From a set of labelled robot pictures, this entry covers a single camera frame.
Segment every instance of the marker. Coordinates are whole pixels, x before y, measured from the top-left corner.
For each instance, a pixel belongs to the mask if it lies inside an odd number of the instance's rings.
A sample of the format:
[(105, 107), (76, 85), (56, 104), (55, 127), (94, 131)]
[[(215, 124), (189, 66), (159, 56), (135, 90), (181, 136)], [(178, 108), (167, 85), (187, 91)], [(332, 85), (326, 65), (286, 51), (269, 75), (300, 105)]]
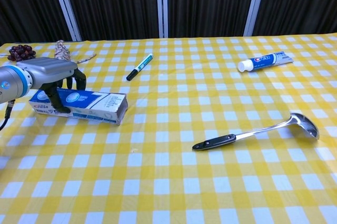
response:
[(149, 54), (145, 59), (137, 66), (131, 73), (126, 77), (128, 81), (131, 81), (140, 70), (142, 70), (151, 60), (153, 59), (153, 54)]

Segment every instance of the marker cap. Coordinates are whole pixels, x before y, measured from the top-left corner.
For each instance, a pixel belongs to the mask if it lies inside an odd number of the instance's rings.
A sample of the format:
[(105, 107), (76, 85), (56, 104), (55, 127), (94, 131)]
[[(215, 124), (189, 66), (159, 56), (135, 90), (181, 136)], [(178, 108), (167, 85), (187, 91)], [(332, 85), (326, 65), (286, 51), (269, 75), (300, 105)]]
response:
[(126, 79), (127, 79), (128, 81), (131, 81), (132, 78), (134, 78), (137, 74), (138, 74), (138, 71), (137, 71), (137, 70), (133, 70), (133, 71), (131, 71), (131, 73), (126, 77)]

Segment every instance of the label on toothpaste tube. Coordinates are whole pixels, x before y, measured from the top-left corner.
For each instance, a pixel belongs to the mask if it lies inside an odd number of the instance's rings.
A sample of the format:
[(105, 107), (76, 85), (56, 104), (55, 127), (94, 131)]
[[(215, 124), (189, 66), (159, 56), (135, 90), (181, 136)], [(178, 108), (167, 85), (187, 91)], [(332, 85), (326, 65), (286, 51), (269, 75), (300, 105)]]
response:
[(251, 58), (253, 62), (253, 70), (262, 69), (264, 67), (269, 67), (272, 65), (279, 65), (288, 62), (293, 62), (289, 56), (287, 56), (283, 51), (273, 54), (268, 54), (258, 58)]

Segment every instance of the toothpaste tube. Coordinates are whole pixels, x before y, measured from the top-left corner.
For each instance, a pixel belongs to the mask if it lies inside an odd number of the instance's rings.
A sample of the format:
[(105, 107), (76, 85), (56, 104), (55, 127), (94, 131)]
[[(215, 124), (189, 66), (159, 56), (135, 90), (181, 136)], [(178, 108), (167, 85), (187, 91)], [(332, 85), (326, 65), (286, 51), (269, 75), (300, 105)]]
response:
[(244, 72), (245, 70), (247, 71), (258, 70), (264, 67), (270, 67), (293, 61), (294, 61), (293, 59), (291, 59), (283, 51), (281, 51), (258, 58), (250, 58), (248, 60), (239, 62), (237, 68), (239, 69), (240, 72)]

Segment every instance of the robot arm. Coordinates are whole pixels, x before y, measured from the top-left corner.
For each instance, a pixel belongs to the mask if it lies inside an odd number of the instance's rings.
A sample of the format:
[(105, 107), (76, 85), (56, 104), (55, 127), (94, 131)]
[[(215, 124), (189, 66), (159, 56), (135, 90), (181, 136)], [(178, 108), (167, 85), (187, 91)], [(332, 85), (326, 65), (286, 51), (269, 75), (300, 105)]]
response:
[(16, 66), (2, 66), (0, 76), (0, 103), (25, 96), (30, 89), (40, 89), (47, 94), (52, 106), (62, 113), (69, 113), (70, 109), (61, 103), (57, 82), (74, 77), (78, 90), (86, 87), (86, 77), (76, 63), (46, 57), (21, 61)]

